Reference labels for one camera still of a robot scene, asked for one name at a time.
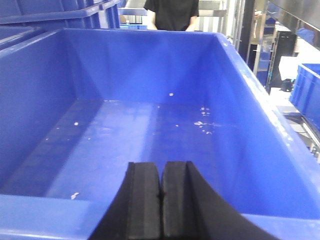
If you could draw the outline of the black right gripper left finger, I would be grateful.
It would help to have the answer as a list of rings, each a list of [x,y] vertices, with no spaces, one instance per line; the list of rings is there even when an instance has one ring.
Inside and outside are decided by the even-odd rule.
[[[90,240],[159,240],[160,180],[152,162],[130,162],[123,182]]]

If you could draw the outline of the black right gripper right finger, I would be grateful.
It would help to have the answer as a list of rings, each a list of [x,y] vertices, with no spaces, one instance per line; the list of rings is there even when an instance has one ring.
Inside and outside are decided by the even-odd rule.
[[[169,161],[162,172],[165,240],[275,240],[226,202],[191,161]]]

